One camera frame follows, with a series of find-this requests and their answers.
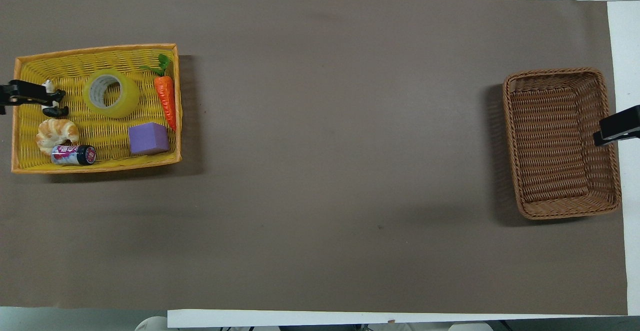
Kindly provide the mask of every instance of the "brown tabletop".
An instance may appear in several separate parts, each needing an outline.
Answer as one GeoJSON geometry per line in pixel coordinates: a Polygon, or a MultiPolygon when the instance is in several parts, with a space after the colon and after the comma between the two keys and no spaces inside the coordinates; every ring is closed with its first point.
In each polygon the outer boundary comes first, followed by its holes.
{"type": "Polygon", "coordinates": [[[501,101],[553,67],[613,95],[604,2],[0,5],[3,82],[16,56],[176,42],[184,110],[183,162],[51,176],[10,173],[0,116],[2,306],[627,312],[622,213],[519,215],[501,101]]]}

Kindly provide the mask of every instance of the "tape roll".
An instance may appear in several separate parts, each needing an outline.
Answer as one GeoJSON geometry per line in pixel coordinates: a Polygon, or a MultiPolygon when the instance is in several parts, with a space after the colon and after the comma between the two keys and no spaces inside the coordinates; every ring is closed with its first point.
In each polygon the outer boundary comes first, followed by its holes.
{"type": "Polygon", "coordinates": [[[82,99],[89,110],[112,119],[130,115],[138,107],[140,89],[133,80],[115,69],[101,69],[94,72],[82,89],[82,99]],[[110,85],[119,84],[118,100],[105,104],[105,92],[110,85]]]}

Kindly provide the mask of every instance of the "wicker basket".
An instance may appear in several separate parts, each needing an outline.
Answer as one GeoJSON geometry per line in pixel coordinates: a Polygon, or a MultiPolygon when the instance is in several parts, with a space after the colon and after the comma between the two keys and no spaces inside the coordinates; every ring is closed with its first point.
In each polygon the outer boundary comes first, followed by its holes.
{"type": "MultiPolygon", "coordinates": [[[[53,164],[42,155],[34,137],[38,126],[47,118],[39,105],[21,105],[13,111],[13,135],[11,140],[11,171],[17,174],[73,174],[139,169],[177,163],[181,156],[182,105],[180,97],[180,75],[178,48],[173,43],[129,44],[83,48],[80,50],[43,53],[18,57],[15,61],[14,78],[41,84],[50,79],[56,88],[66,91],[60,103],[68,106],[68,119],[80,131],[80,144],[93,145],[97,162],[92,165],[53,164]],[[132,155],[128,130],[130,126],[155,122],[168,126],[160,99],[154,89],[154,74],[139,69],[141,65],[156,65],[158,55],[164,54],[173,60],[167,73],[173,77],[175,90],[176,131],[167,127],[169,151],[156,155],[132,155]],[[116,69],[140,89],[140,101],[135,111],[123,118],[114,119],[89,111],[82,97],[82,89],[91,74],[100,69],[116,69]]],[[[106,101],[119,95],[107,90],[106,101]]]]}
{"type": "Polygon", "coordinates": [[[594,68],[538,69],[503,84],[511,172],[528,219],[598,215],[620,206],[613,145],[593,134],[609,116],[607,88],[594,68]]]}

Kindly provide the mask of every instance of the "orange carrot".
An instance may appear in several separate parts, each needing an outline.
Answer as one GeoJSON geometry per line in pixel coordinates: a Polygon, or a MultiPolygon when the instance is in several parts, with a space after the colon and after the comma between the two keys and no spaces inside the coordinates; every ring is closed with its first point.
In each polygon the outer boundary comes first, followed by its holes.
{"type": "Polygon", "coordinates": [[[174,80],[165,75],[167,67],[171,60],[167,55],[158,55],[158,64],[160,67],[140,66],[140,69],[149,70],[155,72],[158,77],[153,79],[153,86],[162,103],[162,109],[164,110],[164,119],[170,128],[176,130],[176,99],[174,97],[174,80]]]}
{"type": "Polygon", "coordinates": [[[164,118],[167,124],[176,130],[176,101],[174,100],[174,80],[169,76],[156,77],[153,79],[155,91],[158,92],[164,118]]]}

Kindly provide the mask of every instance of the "purple foam block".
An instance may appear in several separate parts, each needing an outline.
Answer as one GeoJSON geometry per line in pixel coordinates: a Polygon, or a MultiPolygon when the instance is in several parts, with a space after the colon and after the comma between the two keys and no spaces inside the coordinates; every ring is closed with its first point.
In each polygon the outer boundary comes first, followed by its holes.
{"type": "Polygon", "coordinates": [[[153,155],[169,151],[167,128],[155,122],[128,128],[128,141],[132,154],[153,155]]]}

